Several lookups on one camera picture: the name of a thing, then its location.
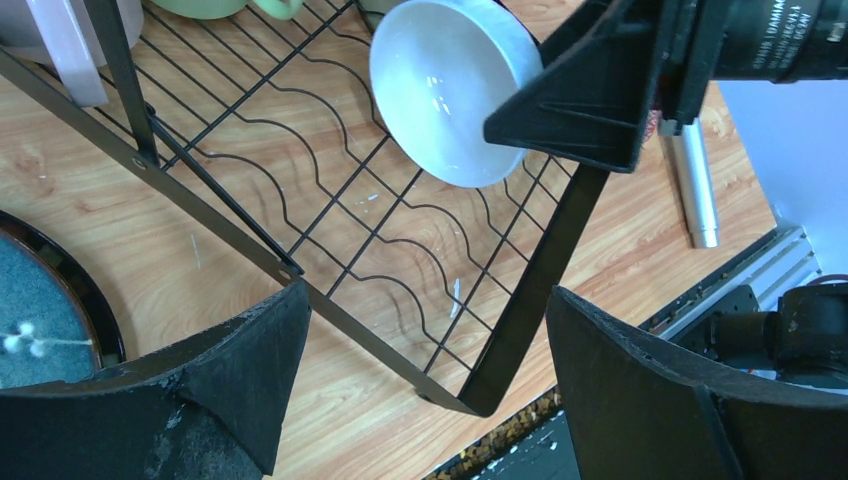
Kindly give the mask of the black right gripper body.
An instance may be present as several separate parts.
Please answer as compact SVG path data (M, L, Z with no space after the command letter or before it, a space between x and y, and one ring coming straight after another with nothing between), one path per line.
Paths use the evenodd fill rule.
M708 82L718 64L733 3L676 1L672 42L658 84L662 119L690 125L699 115Z

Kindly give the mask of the blue-grey ceramic plate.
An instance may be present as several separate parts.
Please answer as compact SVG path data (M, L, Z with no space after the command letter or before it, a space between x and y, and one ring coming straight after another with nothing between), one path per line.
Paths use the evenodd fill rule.
M1 213L1 387L73 383L126 360L102 290L58 243Z

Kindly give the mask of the white zigzag ceramic bowl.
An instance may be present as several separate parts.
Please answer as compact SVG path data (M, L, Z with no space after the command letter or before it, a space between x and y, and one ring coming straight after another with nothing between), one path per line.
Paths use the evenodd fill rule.
M462 188L505 179L523 148L490 143L484 122L543 70L531 34L495 1L403 1L369 50L378 111L398 146Z

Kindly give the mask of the pink ceramic mug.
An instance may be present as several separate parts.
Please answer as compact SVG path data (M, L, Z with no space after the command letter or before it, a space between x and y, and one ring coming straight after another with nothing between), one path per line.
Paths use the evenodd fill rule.
M82 1L1 0L1 48L53 67L78 106L109 102L99 74L107 61Z

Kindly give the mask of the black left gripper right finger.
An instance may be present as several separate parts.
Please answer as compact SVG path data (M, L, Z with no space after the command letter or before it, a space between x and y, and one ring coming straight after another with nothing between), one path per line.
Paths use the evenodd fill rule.
M846 477L845 396L709 360L563 287L546 324L582 478Z

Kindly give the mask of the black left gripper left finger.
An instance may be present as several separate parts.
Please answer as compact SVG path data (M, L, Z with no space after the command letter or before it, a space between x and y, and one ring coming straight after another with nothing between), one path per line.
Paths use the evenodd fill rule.
M1 393L5 479L260 479L274 471L311 307L295 282L77 382Z

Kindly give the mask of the light green mug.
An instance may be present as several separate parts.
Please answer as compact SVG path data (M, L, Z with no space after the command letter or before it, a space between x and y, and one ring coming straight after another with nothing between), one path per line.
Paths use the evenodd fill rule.
M238 13L248 0L153 0L158 7L191 19L216 20ZM252 3L270 17L291 20L304 4L303 0L253 0Z

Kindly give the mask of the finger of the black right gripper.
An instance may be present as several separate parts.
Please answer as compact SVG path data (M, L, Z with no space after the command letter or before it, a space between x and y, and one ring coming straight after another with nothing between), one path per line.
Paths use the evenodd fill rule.
M485 140L633 172L669 39L667 1L583 2L539 45L542 72L485 120Z

